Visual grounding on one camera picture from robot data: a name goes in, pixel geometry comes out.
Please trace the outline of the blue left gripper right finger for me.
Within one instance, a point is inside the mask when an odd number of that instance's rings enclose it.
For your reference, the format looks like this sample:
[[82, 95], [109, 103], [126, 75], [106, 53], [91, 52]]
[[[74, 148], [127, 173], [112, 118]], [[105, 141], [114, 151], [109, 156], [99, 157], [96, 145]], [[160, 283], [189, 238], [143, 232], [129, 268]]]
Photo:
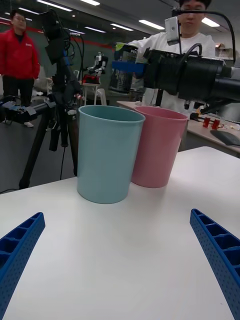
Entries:
[[197, 209], [189, 223], [235, 320], [240, 319], [240, 240]]

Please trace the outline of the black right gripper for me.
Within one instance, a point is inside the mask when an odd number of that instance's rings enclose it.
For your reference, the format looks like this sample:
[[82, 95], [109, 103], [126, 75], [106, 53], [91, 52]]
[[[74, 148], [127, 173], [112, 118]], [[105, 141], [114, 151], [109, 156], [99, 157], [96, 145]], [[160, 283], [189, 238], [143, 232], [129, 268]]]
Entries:
[[146, 64], [113, 61], [112, 68], [125, 73], [144, 73], [145, 88], [164, 90], [170, 95], [176, 95], [187, 55], [148, 48], [144, 58]]

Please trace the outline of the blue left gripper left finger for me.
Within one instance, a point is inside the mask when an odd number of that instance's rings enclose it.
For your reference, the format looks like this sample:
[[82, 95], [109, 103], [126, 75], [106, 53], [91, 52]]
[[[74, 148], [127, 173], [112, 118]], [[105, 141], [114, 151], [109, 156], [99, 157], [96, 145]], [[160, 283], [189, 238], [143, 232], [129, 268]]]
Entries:
[[0, 319], [45, 226], [44, 214], [38, 212], [0, 239]]

